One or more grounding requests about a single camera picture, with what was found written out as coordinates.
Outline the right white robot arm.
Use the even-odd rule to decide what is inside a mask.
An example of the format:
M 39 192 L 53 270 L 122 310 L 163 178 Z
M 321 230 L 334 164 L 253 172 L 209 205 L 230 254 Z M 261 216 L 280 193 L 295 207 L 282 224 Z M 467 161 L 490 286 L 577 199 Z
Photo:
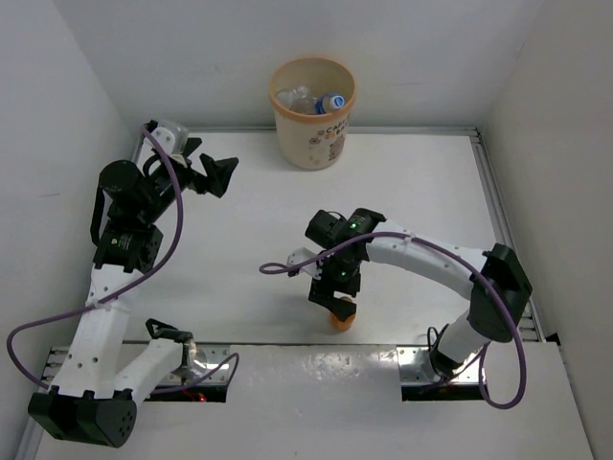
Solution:
M 469 302 L 463 315 L 446 325 L 427 361 L 448 380 L 470 354 L 493 341 L 512 340 L 533 288 L 515 252 L 497 243 L 490 250 L 427 242 L 383 215 L 356 209 L 349 218 L 320 210 L 306 237 L 321 247 L 321 260 L 305 266 L 311 278 L 309 301 L 327 309 L 337 330 L 356 314 L 364 262 L 391 265 L 455 291 Z

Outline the clear jar white lid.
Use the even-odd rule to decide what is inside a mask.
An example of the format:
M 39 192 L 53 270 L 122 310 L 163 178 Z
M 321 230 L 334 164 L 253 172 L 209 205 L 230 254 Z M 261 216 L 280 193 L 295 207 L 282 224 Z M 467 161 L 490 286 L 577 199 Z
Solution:
M 281 107 L 290 110 L 294 104 L 295 96 L 296 94 L 293 89 L 284 89 L 275 95 L 275 99 Z

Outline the blue label bottle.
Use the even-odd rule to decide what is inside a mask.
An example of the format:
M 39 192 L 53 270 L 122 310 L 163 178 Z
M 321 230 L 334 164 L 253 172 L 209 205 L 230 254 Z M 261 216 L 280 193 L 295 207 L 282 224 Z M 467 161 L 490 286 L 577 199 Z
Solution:
M 346 104 L 345 98 L 338 93 L 327 93 L 321 96 L 315 103 L 315 113 L 325 115 L 337 112 Z
M 310 88 L 303 85 L 293 88 L 291 96 L 290 109 L 293 112 L 304 115 L 314 115 L 316 113 L 315 105 L 317 98 Z

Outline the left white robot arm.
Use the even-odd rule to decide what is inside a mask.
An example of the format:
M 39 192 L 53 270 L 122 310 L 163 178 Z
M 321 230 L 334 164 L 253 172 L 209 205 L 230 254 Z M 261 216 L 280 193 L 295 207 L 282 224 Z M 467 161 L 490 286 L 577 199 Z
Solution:
M 90 227 L 97 247 L 89 305 L 61 366 L 45 392 L 32 395 L 29 415 L 53 438 L 119 448 L 135 426 L 139 405 L 159 393 L 159 383 L 176 374 L 193 382 L 197 348 L 193 334 L 148 319 L 150 341 L 123 370 L 117 368 L 125 331 L 138 297 L 136 281 L 155 273 L 163 239 L 158 220 L 182 192 L 221 197 L 238 165 L 236 157 L 215 160 L 200 154 L 203 172 L 190 154 L 201 144 L 190 138 L 160 164 L 129 160 L 107 165 L 99 175 Z

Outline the orange juice bottle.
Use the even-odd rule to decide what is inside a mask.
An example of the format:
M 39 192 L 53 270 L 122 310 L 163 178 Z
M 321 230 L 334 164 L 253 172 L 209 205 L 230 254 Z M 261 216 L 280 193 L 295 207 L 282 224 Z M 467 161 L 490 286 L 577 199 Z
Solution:
M 352 327 L 356 315 L 356 304 L 349 296 L 343 296 L 334 300 L 329 313 L 329 322 L 332 328 L 343 333 Z

